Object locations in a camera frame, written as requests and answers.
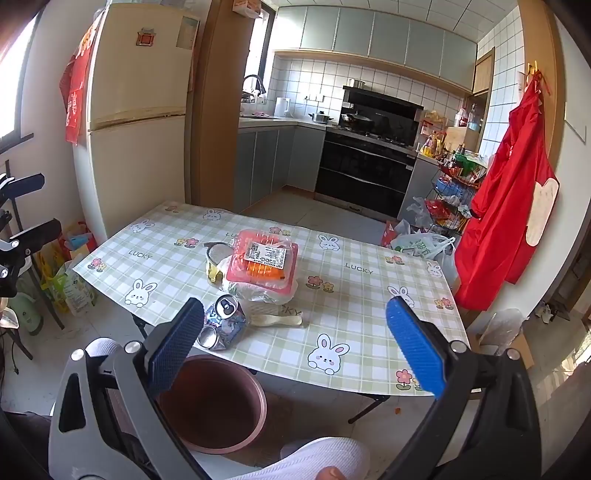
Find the ceiling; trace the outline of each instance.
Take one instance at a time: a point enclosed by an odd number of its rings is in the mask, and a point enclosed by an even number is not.
[[[272,7],[358,7],[422,20],[478,42],[517,6],[517,0],[264,0]]]

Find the white tile wall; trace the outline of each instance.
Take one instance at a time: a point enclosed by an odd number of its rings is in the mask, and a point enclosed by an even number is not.
[[[417,103],[425,110],[436,110],[451,120],[463,100],[445,90],[393,73],[349,63],[275,56],[266,110],[272,112],[275,109],[277,97],[287,97],[291,100],[291,114],[296,118],[322,110],[338,120],[345,94],[343,85],[350,78],[365,81],[366,89]],[[312,101],[307,99],[309,95],[323,95],[324,98]]]
[[[491,104],[480,145],[480,154],[488,156],[496,152],[509,127],[509,112],[519,103],[519,73],[525,72],[519,7],[515,7],[478,42],[477,56],[484,55],[492,47],[495,48],[495,70]]]

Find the window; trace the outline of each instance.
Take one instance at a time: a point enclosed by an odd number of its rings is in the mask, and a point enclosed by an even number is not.
[[[258,75],[261,79],[263,78],[274,20],[275,11],[268,5],[262,4],[261,16],[255,20],[255,25],[252,29],[244,76]],[[244,85],[245,88],[249,87],[250,90],[254,89],[255,86],[256,79],[254,78],[249,79]]]
[[[37,17],[31,20],[0,61],[0,153],[21,139],[21,96],[28,51]]]

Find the fridge magnet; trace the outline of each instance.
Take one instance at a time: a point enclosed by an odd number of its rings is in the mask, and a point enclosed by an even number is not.
[[[135,44],[138,47],[151,47],[154,45],[154,37],[156,34],[154,33],[153,28],[142,28],[138,32],[138,39]]]

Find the hand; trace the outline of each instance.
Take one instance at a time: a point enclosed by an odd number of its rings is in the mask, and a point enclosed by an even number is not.
[[[324,467],[318,475],[316,480],[347,480],[341,471],[335,466]]]

